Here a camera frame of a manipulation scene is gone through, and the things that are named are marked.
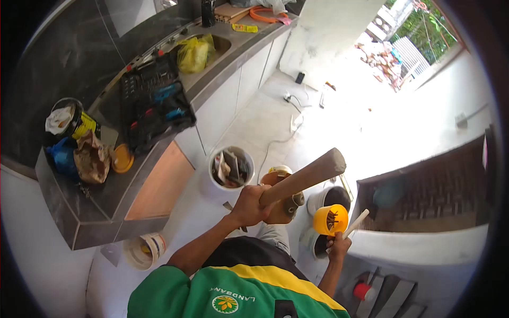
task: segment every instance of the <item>yellow plastic cup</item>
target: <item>yellow plastic cup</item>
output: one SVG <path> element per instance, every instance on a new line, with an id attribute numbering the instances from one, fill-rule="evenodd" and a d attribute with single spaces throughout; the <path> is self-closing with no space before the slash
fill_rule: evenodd
<path id="1" fill-rule="evenodd" d="M 337 213 L 334 220 L 337 221 L 334 223 L 332 228 L 329 230 L 327 227 L 327 215 L 329 211 L 332 213 Z M 328 207 L 321 207 L 315 213 L 313 218 L 313 228 L 315 231 L 322 235 L 335 236 L 336 232 L 345 232 L 348 226 L 348 211 L 340 204 L 334 204 Z"/>

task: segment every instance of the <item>yellow plastic bag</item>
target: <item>yellow plastic bag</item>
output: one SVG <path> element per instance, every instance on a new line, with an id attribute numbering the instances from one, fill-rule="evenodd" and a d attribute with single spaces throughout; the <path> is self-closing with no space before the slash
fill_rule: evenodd
<path id="1" fill-rule="evenodd" d="M 177 64 L 182 73 L 201 72 L 213 61 L 215 49 L 211 34 L 182 40 L 178 44 L 183 45 L 177 53 Z"/>

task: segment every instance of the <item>black bottle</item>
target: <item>black bottle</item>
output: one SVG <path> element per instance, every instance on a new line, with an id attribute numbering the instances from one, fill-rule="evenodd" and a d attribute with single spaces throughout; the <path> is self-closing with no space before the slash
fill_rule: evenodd
<path id="1" fill-rule="evenodd" d="M 202 0 L 202 26 L 211 27 L 216 23 L 214 9 L 216 0 Z"/>

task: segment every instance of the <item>yellow label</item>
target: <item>yellow label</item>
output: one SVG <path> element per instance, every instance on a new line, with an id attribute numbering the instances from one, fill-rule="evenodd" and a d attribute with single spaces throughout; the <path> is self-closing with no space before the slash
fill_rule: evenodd
<path id="1" fill-rule="evenodd" d="M 81 136 L 83 136 L 87 130 L 92 129 L 92 132 L 95 133 L 97 123 L 90 116 L 88 116 L 85 112 L 81 113 L 81 125 L 74 129 L 74 133 L 72 137 L 78 140 Z"/>
<path id="2" fill-rule="evenodd" d="M 232 28 L 234 31 L 237 32 L 248 32 L 248 33 L 258 32 L 258 27 L 256 25 L 232 24 Z"/>

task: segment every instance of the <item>cabinet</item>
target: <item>cabinet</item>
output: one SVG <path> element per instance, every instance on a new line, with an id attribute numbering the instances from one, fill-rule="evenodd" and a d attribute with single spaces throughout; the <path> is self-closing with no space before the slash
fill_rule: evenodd
<path id="1" fill-rule="evenodd" d="M 209 155 L 235 118 L 241 69 L 238 69 L 196 112 L 196 128 Z"/>
<path id="2" fill-rule="evenodd" d="M 172 141 L 143 183 L 125 220 L 169 215 L 193 173 L 192 165 Z"/>
<path id="3" fill-rule="evenodd" d="M 198 136 L 196 126 L 179 133 L 175 137 L 175 141 L 194 169 L 198 169 L 198 167 L 205 162 L 205 152 L 203 151 L 202 142 Z"/>
<path id="4" fill-rule="evenodd" d="M 270 75 L 272 75 L 276 70 L 277 63 L 281 58 L 281 54 L 283 53 L 283 49 L 285 48 L 285 44 L 289 35 L 290 30 L 281 34 L 280 36 L 275 38 L 274 41 L 272 41 L 272 47 L 270 48 L 269 57 L 267 58 L 267 63 L 265 64 L 265 69 L 263 71 L 260 87 L 263 84 L 265 84 Z"/>
<path id="5" fill-rule="evenodd" d="M 246 106 L 251 96 L 258 90 L 271 46 L 272 42 L 267 44 L 242 66 L 235 115 L 238 115 Z"/>

